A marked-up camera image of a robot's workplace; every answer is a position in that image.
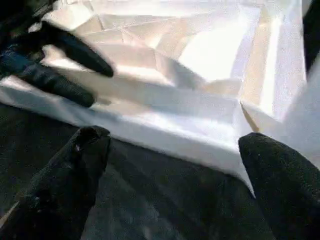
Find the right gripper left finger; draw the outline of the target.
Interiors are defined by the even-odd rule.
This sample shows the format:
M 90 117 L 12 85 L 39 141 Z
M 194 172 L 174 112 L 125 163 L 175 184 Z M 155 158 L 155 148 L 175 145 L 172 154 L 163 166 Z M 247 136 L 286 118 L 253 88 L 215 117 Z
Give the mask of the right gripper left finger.
M 110 132 L 80 128 L 31 179 L 0 227 L 2 240 L 79 240 L 108 164 Z

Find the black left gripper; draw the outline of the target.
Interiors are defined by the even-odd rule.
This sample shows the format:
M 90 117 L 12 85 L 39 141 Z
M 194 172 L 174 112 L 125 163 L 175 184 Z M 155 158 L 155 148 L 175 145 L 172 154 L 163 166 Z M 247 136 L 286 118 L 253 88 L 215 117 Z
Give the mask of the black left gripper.
M 33 30 L 38 22 L 0 23 L 0 78 L 16 76 L 43 92 L 64 97 L 80 106 L 89 108 L 95 95 L 68 80 L 54 69 L 41 64 L 46 45 L 62 50 L 71 60 L 106 77 L 113 77 L 114 70 L 94 49 L 76 35 L 47 21 L 42 22 L 41 34 Z

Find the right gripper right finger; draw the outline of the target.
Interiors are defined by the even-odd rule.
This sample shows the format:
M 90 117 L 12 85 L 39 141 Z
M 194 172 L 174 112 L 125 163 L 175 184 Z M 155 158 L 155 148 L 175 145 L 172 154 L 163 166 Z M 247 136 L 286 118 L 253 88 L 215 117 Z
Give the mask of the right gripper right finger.
M 295 149 L 259 132 L 238 140 L 242 163 L 277 240 L 320 238 L 320 171 Z

